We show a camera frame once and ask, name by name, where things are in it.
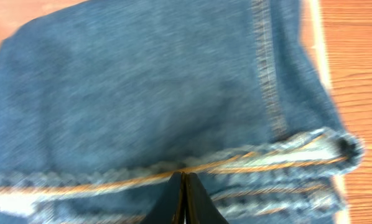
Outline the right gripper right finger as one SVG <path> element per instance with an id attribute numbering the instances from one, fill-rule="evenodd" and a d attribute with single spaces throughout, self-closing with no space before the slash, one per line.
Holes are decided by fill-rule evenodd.
<path id="1" fill-rule="evenodd" d="M 197 174 L 186 174 L 186 224 L 228 224 L 207 194 Z"/>

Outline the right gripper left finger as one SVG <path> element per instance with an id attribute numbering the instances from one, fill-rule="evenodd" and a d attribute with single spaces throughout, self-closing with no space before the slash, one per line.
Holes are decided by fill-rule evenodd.
<path id="1" fill-rule="evenodd" d="M 141 224 L 183 224 L 185 221 L 185 173 L 176 172 Z"/>

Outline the blue denim jeans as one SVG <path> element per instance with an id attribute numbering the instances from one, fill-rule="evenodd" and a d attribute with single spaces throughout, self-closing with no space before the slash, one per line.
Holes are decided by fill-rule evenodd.
<path id="1" fill-rule="evenodd" d="M 364 148 L 300 1 L 85 1 L 0 47 L 0 223 L 139 223 L 174 172 L 230 223 L 331 223 Z"/>

